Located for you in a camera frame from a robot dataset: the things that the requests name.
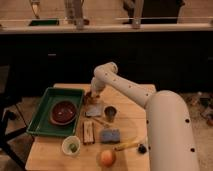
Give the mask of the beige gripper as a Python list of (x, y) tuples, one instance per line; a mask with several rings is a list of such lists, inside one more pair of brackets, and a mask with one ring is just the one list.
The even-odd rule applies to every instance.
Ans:
[(105, 89), (105, 84), (98, 79), (91, 81), (91, 97), (97, 98), (100, 93)]

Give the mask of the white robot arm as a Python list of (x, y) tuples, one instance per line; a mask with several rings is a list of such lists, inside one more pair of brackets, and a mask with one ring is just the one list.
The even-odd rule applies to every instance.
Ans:
[(146, 111), (150, 171), (200, 171), (189, 110), (180, 95), (122, 78), (114, 62), (97, 66), (93, 73), (93, 97), (109, 85)]

